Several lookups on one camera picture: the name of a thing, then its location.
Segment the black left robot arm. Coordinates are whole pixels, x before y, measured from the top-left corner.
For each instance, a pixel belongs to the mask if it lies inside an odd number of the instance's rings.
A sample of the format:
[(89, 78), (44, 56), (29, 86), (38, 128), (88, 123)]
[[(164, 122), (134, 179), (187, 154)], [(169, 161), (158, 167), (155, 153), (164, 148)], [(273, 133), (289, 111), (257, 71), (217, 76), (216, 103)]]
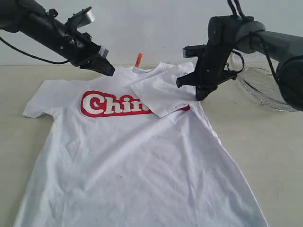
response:
[(114, 66), (107, 60), (108, 49), (92, 41), (89, 33), (81, 33), (78, 28), (95, 20), (92, 7), (73, 14), (62, 23), (56, 19), (55, 9), (46, 10), (35, 0), (2, 0), (0, 2), (0, 28), (9, 33), (21, 32), (43, 46), (62, 56), (64, 61), (50, 61), (29, 54), (8, 43), (15, 51), (30, 58), (54, 65), (71, 65), (91, 70), (106, 76), (113, 76)]

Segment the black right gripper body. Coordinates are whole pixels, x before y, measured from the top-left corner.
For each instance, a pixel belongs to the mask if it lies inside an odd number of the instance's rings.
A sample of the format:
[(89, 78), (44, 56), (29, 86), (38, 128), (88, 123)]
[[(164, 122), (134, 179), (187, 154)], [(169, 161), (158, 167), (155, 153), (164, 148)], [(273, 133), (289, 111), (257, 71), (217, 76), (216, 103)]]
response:
[(218, 86), (235, 80), (238, 73), (225, 68), (232, 50), (232, 47), (206, 47), (203, 55), (197, 57), (194, 71), (177, 79), (177, 87)]

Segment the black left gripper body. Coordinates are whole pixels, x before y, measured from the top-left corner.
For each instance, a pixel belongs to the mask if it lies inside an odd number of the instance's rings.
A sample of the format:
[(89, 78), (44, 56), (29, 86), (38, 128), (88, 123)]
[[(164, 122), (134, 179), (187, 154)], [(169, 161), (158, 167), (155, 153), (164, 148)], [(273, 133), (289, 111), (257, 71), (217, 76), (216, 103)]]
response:
[(67, 31), (59, 39), (59, 55), (67, 59), (72, 65), (80, 67), (93, 57), (106, 58), (107, 49), (95, 44), (88, 34)]

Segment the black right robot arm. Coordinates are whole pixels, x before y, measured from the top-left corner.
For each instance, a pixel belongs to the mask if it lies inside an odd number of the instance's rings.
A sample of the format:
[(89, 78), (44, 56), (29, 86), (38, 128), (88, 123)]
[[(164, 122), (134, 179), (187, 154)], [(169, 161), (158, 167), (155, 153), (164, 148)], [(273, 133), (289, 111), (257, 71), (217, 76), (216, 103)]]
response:
[(208, 24), (208, 42), (186, 46), (184, 58), (197, 57), (193, 72), (177, 79), (177, 87), (194, 86), (196, 99), (204, 100), (218, 86), (235, 80), (238, 71), (226, 70), (231, 53), (265, 55), (282, 98), (292, 108), (303, 109), (303, 39), (270, 32), (253, 17), (212, 17)]

